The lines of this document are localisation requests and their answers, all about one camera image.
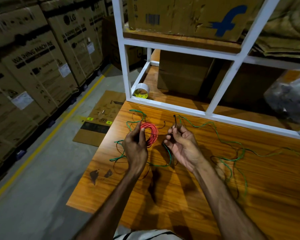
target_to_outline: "hand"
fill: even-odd
[[[129,170],[138,177],[145,168],[148,160],[145,129],[140,130],[140,126],[141,122],[138,122],[136,128],[127,134],[122,143],[128,159]]]
[[[168,129],[168,134],[166,140],[164,140],[164,144],[172,151],[176,159],[193,173],[197,164],[205,160],[195,136],[183,125],[180,129],[173,125]]]

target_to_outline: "blue f logo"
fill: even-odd
[[[216,36],[217,37],[222,37],[224,36],[225,32],[227,30],[232,30],[235,27],[235,24],[232,23],[232,20],[234,19],[235,16],[238,14],[244,14],[247,11],[247,6],[246,5],[241,5],[232,8],[223,18],[222,22],[209,22],[211,23],[210,28],[215,28],[216,29]]]

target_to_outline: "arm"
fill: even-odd
[[[144,129],[140,130],[140,125],[141,123],[138,123],[122,143],[128,159],[128,171],[104,204],[73,239],[113,239],[133,187],[148,159],[145,132]]]
[[[194,135],[185,127],[173,126],[164,143],[176,159],[194,174],[208,201],[224,239],[267,239],[237,205],[227,186],[202,155]]]

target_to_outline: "left hand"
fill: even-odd
[[[129,170],[138,177],[144,170],[148,160],[145,129],[140,130],[140,126],[141,122],[138,122],[136,128],[128,133],[122,143],[128,159]]]

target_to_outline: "yellow floor line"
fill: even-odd
[[[76,109],[84,102],[96,86],[104,79],[108,72],[113,68],[112,65],[108,70],[99,78],[99,80],[89,89],[89,91],[82,97],[82,99],[73,107],[73,109],[64,117],[64,119],[56,126],[56,128],[48,135],[48,137],[41,143],[41,145],[28,157],[28,159],[18,168],[15,174],[0,188],[0,196],[8,189],[8,187],[15,181],[15,179],[22,173],[26,166],[35,158],[35,156],[44,148],[44,146],[51,140],[60,127],[72,116]]]

